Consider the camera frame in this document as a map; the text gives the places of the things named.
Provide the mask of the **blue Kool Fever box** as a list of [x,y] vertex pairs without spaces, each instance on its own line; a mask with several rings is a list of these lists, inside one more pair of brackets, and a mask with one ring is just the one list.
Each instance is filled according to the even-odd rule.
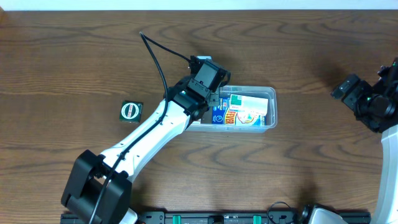
[[230,97],[220,98],[220,105],[213,107],[211,123],[230,126],[265,126],[266,115],[250,109],[232,109]]

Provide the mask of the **clear plastic container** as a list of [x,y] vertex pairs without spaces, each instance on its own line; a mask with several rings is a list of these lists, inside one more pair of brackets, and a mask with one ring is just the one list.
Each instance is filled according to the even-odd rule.
[[276,92],[269,86],[237,86],[226,85],[220,88],[220,98],[230,95],[244,95],[256,98],[268,99],[268,112],[266,114],[265,126],[230,126],[223,124],[212,124],[211,116],[213,107],[210,107],[201,120],[193,122],[189,131],[224,132],[224,133],[263,133],[277,125],[277,99]]

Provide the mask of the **white green Panadol box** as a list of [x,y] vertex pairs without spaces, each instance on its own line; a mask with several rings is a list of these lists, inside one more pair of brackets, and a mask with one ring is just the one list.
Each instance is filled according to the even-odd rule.
[[268,99],[244,95],[230,95],[229,108],[265,116],[268,112]]

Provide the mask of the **dark green Zam-Buk box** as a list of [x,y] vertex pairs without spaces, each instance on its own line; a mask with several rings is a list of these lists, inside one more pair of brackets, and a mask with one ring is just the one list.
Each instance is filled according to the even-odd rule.
[[141,121],[143,103],[135,101],[123,101],[119,113],[119,120],[127,123],[139,123]]

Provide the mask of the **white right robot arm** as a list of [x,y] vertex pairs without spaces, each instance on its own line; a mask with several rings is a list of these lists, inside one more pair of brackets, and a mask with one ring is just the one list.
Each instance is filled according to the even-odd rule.
[[357,75],[348,75],[331,92],[374,133],[381,134],[382,172],[373,215],[368,212],[337,212],[320,204],[304,206],[294,223],[307,224],[395,224],[397,223],[397,59],[377,72],[371,86]]

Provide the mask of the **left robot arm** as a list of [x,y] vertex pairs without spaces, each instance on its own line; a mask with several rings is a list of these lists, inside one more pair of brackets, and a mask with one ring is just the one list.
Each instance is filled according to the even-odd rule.
[[74,162],[62,205],[83,223],[135,223],[132,184],[144,166],[175,136],[199,120],[225,86],[230,71],[209,57],[191,56],[191,74],[170,87],[138,128],[101,154],[82,152]]

